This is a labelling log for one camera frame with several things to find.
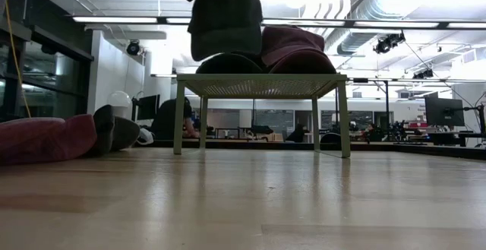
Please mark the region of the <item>dark grey baseball cap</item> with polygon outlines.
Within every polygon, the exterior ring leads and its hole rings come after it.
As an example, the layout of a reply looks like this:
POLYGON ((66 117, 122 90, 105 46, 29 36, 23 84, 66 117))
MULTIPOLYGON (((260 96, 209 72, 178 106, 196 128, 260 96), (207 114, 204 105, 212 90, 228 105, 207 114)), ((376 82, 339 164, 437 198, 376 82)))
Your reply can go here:
POLYGON ((260 0, 193 0, 191 57, 201 61, 229 52, 258 54, 262 47, 260 0))

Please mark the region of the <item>dark grey knit beanie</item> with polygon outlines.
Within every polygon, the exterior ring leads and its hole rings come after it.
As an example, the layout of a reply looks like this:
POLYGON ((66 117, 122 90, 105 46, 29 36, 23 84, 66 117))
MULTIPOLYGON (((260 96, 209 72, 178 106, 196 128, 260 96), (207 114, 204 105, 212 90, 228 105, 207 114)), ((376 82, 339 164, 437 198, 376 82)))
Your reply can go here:
POLYGON ((204 61, 196 70, 196 74, 260 74, 260 67, 249 58, 223 53, 204 61))

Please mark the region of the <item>black cloth hat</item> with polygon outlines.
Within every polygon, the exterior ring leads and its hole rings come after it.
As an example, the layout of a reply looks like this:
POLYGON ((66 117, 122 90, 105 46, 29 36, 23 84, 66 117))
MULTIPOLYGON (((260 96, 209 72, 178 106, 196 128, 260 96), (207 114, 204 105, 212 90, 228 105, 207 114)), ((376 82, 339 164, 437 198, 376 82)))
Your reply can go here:
POLYGON ((103 156, 129 148, 139 137, 140 126, 130 119, 116 116, 111 105, 102 106, 95 111, 93 120, 96 141, 87 152, 89 157, 103 156))

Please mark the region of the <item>black monitor on arm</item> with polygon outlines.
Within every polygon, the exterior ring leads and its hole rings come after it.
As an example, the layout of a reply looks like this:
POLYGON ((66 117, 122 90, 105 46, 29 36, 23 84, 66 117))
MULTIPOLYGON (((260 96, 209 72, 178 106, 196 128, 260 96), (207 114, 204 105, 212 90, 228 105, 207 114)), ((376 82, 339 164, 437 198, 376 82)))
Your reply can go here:
POLYGON ((425 97, 426 120, 429 125, 465 126, 464 112, 478 113, 480 132, 486 134, 484 106, 464 106, 462 100, 425 97))

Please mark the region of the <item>green perforated metal rack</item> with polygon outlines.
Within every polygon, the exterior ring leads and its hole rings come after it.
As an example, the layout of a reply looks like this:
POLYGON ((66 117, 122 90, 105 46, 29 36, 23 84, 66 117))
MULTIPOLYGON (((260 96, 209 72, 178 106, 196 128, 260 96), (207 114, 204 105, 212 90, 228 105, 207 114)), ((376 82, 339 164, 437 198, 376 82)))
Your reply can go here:
POLYGON ((176 108, 173 153, 181 154, 185 90, 202 99, 200 147, 206 147, 207 105, 210 99, 310 100, 313 117, 314 150, 320 151, 317 101, 336 89, 343 158, 351 155, 349 114, 344 74, 179 74, 176 76, 176 108))

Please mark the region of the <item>black computer monitor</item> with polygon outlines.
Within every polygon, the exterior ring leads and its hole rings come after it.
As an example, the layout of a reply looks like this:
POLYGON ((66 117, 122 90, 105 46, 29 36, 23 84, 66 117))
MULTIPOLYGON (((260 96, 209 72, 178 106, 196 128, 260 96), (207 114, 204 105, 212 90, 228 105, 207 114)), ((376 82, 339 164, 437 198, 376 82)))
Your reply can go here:
POLYGON ((142 97, 137 101, 137 120, 149 120, 156 117, 160 95, 142 97))

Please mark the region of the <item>person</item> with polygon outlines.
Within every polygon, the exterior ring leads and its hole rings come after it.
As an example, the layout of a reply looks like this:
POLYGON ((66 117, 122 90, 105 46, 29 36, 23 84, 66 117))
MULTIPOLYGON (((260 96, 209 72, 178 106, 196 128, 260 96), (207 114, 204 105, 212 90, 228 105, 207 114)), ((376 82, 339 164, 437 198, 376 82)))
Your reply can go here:
MULTIPOLYGON (((150 127, 156 140, 168 141, 174 138, 176 102, 176 99, 166 100, 159 107, 156 117, 150 127)), ((199 137, 199 133, 196 131, 191 121, 191 116, 192 107, 188 98, 185 97, 183 110, 183 127, 185 129, 182 129, 184 138, 199 137)))

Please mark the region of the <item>black ceiling spotlight cluster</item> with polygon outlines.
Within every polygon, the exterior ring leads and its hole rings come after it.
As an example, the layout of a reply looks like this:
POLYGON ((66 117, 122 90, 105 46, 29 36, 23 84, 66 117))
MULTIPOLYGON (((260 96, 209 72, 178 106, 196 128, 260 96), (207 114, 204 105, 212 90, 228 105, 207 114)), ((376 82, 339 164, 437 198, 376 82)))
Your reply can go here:
POLYGON ((422 71, 414 73, 413 79, 414 80, 421 80, 421 79, 428 79, 434 76, 434 71, 431 68, 426 68, 422 71))
POLYGON ((404 43, 405 41, 406 38, 403 32, 392 33, 385 37, 379 38, 373 50, 377 54, 385 54, 388 53, 391 49, 397 47, 400 43, 404 43))

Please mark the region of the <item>silver air duct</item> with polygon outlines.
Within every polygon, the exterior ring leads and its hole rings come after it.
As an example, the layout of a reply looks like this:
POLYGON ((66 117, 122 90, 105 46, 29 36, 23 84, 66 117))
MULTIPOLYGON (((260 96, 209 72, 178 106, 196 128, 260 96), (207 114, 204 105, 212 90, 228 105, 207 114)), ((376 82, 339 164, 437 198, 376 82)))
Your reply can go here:
MULTIPOLYGON (((393 0, 363 0, 350 13, 352 20, 399 20, 405 16, 393 0)), ((338 55, 352 55, 365 43, 374 38, 375 33, 357 33, 350 29, 338 29, 336 52, 338 55)))

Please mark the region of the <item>black aluminium table frame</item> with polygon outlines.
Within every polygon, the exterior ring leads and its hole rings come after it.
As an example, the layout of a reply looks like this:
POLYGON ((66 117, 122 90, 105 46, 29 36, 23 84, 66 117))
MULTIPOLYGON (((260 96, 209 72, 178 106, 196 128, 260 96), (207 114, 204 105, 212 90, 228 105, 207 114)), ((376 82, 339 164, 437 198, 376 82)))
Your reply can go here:
MULTIPOLYGON (((313 150, 314 145, 309 143, 292 142, 266 142, 266 141, 218 141, 207 140, 206 148, 210 149, 241 149, 241 150, 313 150)), ((377 151, 416 153, 439 157, 455 157, 470 160, 486 161, 486 149, 469 147, 444 147, 393 143, 357 143, 350 145, 351 151, 377 151)))

